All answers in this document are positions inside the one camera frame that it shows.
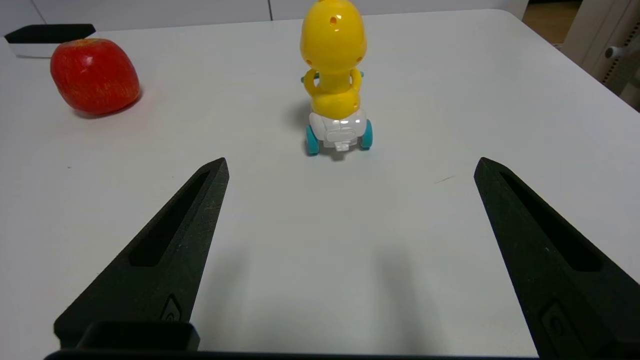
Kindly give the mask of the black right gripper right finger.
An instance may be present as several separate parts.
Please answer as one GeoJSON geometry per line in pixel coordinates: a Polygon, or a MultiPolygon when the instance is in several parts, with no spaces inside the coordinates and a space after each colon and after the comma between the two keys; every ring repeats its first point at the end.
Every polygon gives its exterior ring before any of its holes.
{"type": "Polygon", "coordinates": [[[541,358],[637,358],[640,287],[507,166],[474,182],[541,358]]]}

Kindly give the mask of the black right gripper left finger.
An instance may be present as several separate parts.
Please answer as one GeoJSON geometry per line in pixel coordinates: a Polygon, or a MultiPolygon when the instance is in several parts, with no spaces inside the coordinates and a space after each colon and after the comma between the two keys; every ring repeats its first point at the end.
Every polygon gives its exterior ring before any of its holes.
{"type": "Polygon", "coordinates": [[[62,349],[98,322],[189,322],[230,174],[195,171],[54,322],[62,349]]]}

